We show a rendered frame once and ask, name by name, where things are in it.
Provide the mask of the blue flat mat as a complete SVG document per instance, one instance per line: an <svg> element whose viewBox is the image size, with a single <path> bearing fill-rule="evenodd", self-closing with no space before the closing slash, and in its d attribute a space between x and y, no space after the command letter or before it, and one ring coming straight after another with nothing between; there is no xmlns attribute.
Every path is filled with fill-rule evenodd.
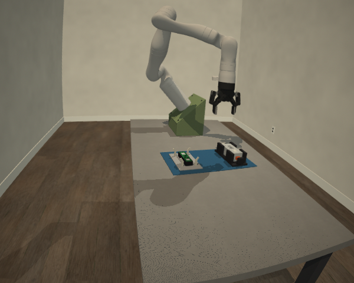
<svg viewBox="0 0 354 283"><path fill-rule="evenodd" d="M163 152L163 159L173 175L188 175L257 167L257 165L247 158L247 152L243 149L239 149L242 152L242 157L235 157L237 161L233 162L234 153L227 150L225 156L225 146L223 144L225 143L218 142L217 149L210 150L189 151L189 147L187 151L177 152L173 148L174 152Z"/></svg>

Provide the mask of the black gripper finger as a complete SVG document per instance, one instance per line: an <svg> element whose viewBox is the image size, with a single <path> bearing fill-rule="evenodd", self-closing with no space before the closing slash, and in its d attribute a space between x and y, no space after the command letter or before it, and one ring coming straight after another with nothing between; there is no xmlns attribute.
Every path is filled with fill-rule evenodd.
<svg viewBox="0 0 354 283"><path fill-rule="evenodd" d="M211 91L211 95L210 95L210 98L209 98L209 104L212 104L213 105L213 108L212 108L212 112L214 114L217 114L217 105L227 96L226 94L224 94L221 98L217 97L215 99L215 96L218 94L217 91ZM218 100L219 99L219 100ZM214 101L215 100L215 101Z"/></svg>
<svg viewBox="0 0 354 283"><path fill-rule="evenodd" d="M235 92L235 97L236 97L235 100L233 99L231 94L229 94L228 96L231 99L230 102L232 104L231 114L234 115L236 113L236 107L241 104L241 102L240 102L240 93L239 92Z"/></svg>

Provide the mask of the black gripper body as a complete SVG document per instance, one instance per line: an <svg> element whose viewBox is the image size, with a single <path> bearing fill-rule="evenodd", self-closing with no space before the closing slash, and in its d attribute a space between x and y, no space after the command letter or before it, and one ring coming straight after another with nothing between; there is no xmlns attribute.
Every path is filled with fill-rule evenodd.
<svg viewBox="0 0 354 283"><path fill-rule="evenodd" d="M235 90L235 83L223 83L223 82L218 82L218 97L221 98L224 94L227 96L222 100L222 101L227 101L230 102L231 99L229 98L229 94L232 95L232 97L235 96L234 93Z"/></svg>

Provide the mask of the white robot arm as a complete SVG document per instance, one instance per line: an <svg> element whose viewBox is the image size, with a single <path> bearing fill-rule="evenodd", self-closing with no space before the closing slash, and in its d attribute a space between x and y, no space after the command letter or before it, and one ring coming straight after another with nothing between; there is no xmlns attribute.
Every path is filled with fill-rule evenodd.
<svg viewBox="0 0 354 283"><path fill-rule="evenodd" d="M159 87L175 107L182 111L191 104L191 101L162 64L168 53L171 32L196 38L221 49L219 77L212 76L212 80L223 83L235 83L238 44L234 37L226 37L212 28L200 24L181 23L175 20L176 11L171 6L163 6L153 15L152 24L157 30L150 46L146 76L150 81L157 81L161 78Z"/></svg>

